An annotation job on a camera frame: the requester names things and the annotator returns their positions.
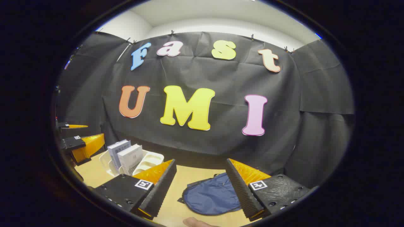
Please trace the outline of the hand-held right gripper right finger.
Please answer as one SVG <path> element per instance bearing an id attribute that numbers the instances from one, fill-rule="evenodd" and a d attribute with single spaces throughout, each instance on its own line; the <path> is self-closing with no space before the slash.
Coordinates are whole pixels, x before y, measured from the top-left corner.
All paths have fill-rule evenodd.
<path id="1" fill-rule="evenodd" d="M 230 158 L 225 170 L 249 221 L 284 212 L 312 193 L 287 175 L 270 176 Z"/>

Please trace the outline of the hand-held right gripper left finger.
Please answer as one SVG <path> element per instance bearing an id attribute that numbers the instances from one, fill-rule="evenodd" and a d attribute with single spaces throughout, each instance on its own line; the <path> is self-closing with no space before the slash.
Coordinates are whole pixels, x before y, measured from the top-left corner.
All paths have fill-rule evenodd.
<path id="1" fill-rule="evenodd" d="M 120 174 L 95 188 L 95 193 L 119 209 L 153 220 L 177 172 L 171 159 L 133 176 Z"/>

